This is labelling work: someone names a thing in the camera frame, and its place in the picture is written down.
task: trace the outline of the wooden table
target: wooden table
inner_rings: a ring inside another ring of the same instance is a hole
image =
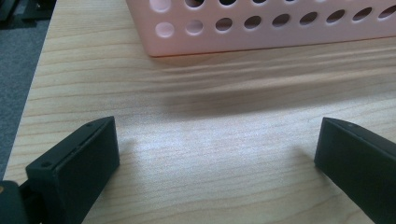
[[[58,1],[5,179],[115,116],[86,223],[372,223],[313,158],[323,117],[396,141],[395,43],[150,58],[124,0]]]

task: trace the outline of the floor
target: floor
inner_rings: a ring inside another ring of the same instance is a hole
[[[21,0],[16,13],[23,11]],[[0,180],[4,172],[22,111],[32,84],[50,21],[36,27],[0,30]]]

